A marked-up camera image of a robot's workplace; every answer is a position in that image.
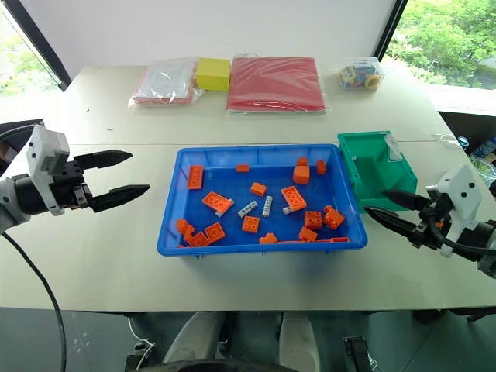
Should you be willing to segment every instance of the green plastic bin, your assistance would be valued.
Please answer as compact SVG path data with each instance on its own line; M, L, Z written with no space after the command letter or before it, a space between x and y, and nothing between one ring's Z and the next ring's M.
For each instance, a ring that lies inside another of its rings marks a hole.
M365 205L405 210L381 194L382 190L415 192L417 188L417 177L391 132L342 133L338 140L360 211Z

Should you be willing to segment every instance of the robotic arm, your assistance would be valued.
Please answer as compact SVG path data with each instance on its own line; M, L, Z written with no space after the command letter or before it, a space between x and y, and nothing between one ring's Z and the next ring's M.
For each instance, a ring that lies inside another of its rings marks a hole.
M62 215L65 208L87 207L101 212L138 198L150 188L148 184L124 186L93 196L83 176L84 170L110 167L131 156L125 151L108 150L67 161L65 135L34 126L27 153L29 174L0 180L0 234L41 212Z
M403 235L420 248L425 245L445 257L458 254L477 262L477 268L496 279L496 222L475 220L482 201L470 166L461 165L427 187L429 198L406 191L382 191L394 203L413 210L421 222L401 219L397 213L367 206L365 211L382 226Z

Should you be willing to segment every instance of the clear plastic bag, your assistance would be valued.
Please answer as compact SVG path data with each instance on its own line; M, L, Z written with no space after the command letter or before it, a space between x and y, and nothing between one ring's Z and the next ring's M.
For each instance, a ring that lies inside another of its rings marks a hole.
M151 64L129 99L129 107L136 104L170 105L196 101L204 92L196 87L197 65L197 57L161 60Z
M234 58L227 109L230 113L325 112L314 59Z

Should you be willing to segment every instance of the blue plastic tray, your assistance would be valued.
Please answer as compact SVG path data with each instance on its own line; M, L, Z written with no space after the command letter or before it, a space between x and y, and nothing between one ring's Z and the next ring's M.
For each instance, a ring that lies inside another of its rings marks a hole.
M292 181L293 169L299 157L307 157L311 166L310 182L296 185ZM327 172L317 175L315 163L323 159ZM249 173L236 173L237 164L249 164ZM188 172L191 165L203 165L203 187L188 190ZM265 198L250 193L253 182L267 186L267 195L274 200L270 217L262 217ZM281 189L296 186L307 202L308 211L322 211L332 205L346 217L337 230L324 228L318 239L348 236L348 243L277 243L259 244L258 239L266 233L274 233L280 241L298 240L304 224L305 210L283 215L282 208L288 204ZM202 199L214 191L234 200L234 205L220 219L214 211L202 203ZM258 207L249 215L260 217L257 234L241 230L243 219L237 212L257 201ZM176 230L177 219L187 219L195 233L213 223L220 222L226 237L211 246L178 247L182 236ZM182 149L177 153L169 197L160 228L157 249L164 256L202 255L213 253L271 252L277 250L330 250L357 249L367 244L367 234L360 221L357 204L344 171L338 148L331 144L206 147Z

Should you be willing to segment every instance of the transparent plastic box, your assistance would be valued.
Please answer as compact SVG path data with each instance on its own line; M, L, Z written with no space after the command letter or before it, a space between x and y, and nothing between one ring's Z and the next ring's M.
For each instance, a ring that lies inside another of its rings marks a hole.
M343 60L338 81L343 89L376 91L384 79L384 70L376 57L354 57Z

